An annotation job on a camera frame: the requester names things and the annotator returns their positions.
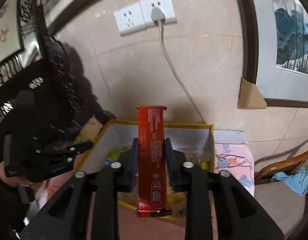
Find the electrical socket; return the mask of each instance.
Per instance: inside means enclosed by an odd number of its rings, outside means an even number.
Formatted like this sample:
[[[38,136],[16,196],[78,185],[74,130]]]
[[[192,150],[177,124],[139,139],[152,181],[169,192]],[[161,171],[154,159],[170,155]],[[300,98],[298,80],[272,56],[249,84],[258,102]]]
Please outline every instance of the electrical socket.
[[[146,27],[154,26],[152,9],[158,7],[165,15],[165,23],[177,22],[172,0],[141,0],[140,1]]]
[[[134,3],[114,12],[121,36],[146,29],[140,3]]]

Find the metal bolt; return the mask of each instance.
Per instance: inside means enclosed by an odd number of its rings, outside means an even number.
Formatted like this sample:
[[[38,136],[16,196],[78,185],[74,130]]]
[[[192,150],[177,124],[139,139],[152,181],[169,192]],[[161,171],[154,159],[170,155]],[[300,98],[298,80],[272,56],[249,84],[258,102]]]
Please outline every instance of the metal bolt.
[[[119,162],[111,163],[111,168],[113,168],[113,169],[118,169],[120,166],[122,166],[122,165]]]
[[[78,171],[77,173],[75,173],[75,177],[78,179],[81,179],[85,176],[85,172],[84,171]]]
[[[220,174],[220,176],[222,176],[224,178],[228,178],[231,175],[230,172],[227,171],[227,170],[222,170],[222,171],[220,171],[219,174]]]
[[[184,162],[184,163],[183,163],[183,166],[184,166],[185,168],[190,169],[190,168],[194,167],[194,163],[192,163],[192,162]]]

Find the red snack package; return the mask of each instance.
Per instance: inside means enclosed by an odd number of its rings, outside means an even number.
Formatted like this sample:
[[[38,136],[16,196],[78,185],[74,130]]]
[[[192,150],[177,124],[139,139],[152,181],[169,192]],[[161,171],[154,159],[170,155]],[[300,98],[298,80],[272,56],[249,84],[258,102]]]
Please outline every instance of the red snack package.
[[[138,113],[139,217],[170,214],[166,202],[163,111],[165,106],[140,106]]]

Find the blue cloth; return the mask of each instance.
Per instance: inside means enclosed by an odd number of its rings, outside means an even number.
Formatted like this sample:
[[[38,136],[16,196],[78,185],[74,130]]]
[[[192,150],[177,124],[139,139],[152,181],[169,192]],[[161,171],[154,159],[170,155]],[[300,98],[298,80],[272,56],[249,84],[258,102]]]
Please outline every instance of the blue cloth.
[[[308,169],[301,167],[294,175],[287,175],[284,172],[275,173],[270,182],[283,181],[286,185],[303,196],[308,192]]]

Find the white power cord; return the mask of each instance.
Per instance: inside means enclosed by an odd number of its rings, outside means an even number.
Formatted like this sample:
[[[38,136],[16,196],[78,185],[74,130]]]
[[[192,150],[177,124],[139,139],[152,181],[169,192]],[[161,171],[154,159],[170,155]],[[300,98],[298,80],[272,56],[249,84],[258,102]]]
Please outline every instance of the white power cord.
[[[176,72],[176,70],[175,70],[175,68],[174,68],[174,66],[173,66],[173,63],[172,63],[172,61],[170,60],[170,57],[168,56],[167,50],[166,50],[165,45],[164,45],[164,42],[163,42],[163,20],[165,19],[164,13],[161,11],[160,8],[154,7],[154,8],[152,9],[152,15],[151,15],[151,17],[152,17],[153,22],[157,22],[157,23],[158,23],[158,29],[159,29],[159,43],[161,44],[161,49],[162,49],[163,52],[164,52],[164,55],[165,55],[165,57],[166,57],[166,59],[167,59],[167,62],[168,62],[168,64],[169,64],[169,66],[170,66],[170,69],[172,70],[172,72],[173,72],[175,78],[177,79],[178,83],[182,86],[183,90],[184,90],[185,93],[187,94],[189,100],[192,102],[193,106],[196,108],[198,114],[200,115],[201,119],[203,120],[203,123],[206,124],[205,121],[204,121],[203,116],[201,115],[201,112],[198,110],[197,106],[195,105],[194,100],[193,100],[193,98],[191,97],[191,95],[189,94],[189,92],[187,91],[185,85],[184,85],[183,82],[180,80],[180,77],[178,76],[178,74],[177,74],[177,72]]]

